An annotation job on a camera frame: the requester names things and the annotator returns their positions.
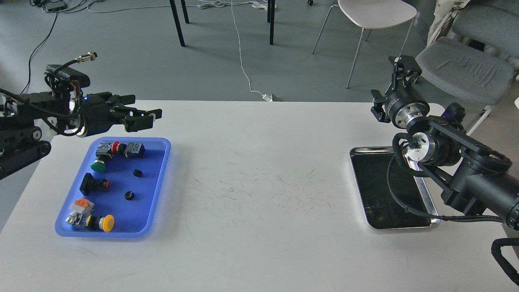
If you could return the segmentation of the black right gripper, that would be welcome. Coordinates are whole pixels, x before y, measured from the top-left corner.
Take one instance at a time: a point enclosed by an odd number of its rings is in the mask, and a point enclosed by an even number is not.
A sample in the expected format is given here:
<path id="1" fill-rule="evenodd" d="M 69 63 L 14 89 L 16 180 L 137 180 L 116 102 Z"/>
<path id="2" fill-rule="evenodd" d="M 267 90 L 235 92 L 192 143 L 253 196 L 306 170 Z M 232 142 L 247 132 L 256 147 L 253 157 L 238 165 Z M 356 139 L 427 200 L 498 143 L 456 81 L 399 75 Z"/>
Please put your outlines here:
<path id="1" fill-rule="evenodd" d="M 392 84 L 385 95 L 379 90 L 370 90 L 371 113 L 378 122 L 391 122 L 397 128 L 406 129 L 412 120 L 430 112 L 429 104 L 412 85 L 419 80 L 422 68 L 413 56 L 389 56 L 388 60 L 393 65 Z"/>

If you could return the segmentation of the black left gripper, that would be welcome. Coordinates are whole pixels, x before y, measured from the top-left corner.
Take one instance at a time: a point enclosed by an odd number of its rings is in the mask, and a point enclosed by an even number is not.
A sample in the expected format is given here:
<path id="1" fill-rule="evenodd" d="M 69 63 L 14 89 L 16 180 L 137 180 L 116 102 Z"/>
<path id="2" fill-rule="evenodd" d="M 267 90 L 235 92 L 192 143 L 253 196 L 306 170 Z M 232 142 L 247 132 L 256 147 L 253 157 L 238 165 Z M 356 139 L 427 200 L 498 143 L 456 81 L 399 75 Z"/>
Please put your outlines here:
<path id="1" fill-rule="evenodd" d="M 117 112 L 117 105 L 133 105 L 136 96 L 113 95 L 110 92 L 88 94 L 83 98 L 80 107 L 80 117 L 84 123 L 78 137 L 88 137 L 106 133 L 113 125 L 123 125 L 126 132 L 138 132 L 153 127 L 154 121 L 163 116 L 162 109 L 150 111 L 136 108 L 124 109 L 124 113 Z"/>

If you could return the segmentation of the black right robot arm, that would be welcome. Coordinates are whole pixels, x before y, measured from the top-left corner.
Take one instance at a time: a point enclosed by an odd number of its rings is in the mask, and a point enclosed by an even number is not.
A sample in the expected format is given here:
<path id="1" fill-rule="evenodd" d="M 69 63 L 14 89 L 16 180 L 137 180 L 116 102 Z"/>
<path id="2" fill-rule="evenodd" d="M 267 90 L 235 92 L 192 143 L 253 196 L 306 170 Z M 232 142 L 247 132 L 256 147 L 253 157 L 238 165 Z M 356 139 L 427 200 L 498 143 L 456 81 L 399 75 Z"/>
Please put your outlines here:
<path id="1" fill-rule="evenodd" d="M 461 216 L 432 215 L 418 211 L 395 194 L 393 199 L 408 213 L 443 221 L 494 221 L 518 230 L 518 180 L 508 170 L 512 161 L 473 139 L 463 129 L 465 109 L 452 103 L 441 116 L 430 115 L 430 106 L 413 88 L 411 79 L 421 75 L 412 56 L 390 57 L 391 83 L 385 94 L 371 90 L 371 112 L 379 122 L 403 129 L 392 140 L 394 163 L 414 177 L 429 177 L 441 187 L 445 205 Z"/>

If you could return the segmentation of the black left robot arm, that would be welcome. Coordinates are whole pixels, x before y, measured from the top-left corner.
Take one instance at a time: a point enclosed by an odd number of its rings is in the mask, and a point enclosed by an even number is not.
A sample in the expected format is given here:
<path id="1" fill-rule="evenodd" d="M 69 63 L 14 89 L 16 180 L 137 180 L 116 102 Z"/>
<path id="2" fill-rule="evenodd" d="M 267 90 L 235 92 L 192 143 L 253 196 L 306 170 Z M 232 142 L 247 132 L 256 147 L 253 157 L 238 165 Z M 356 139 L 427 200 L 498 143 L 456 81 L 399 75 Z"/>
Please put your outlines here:
<path id="1" fill-rule="evenodd" d="M 58 135 L 88 137 L 106 133 L 113 125 L 123 125 L 127 132 L 150 129 L 162 117 L 161 109 L 132 107 L 134 95 L 109 91 L 84 95 L 90 79 L 71 65 L 96 57 L 95 52 L 88 52 L 62 65 L 47 65 L 44 80 L 49 91 L 13 94 L 1 90 L 1 178 L 50 153 L 51 144 L 42 139 L 35 120 L 42 120 Z"/>

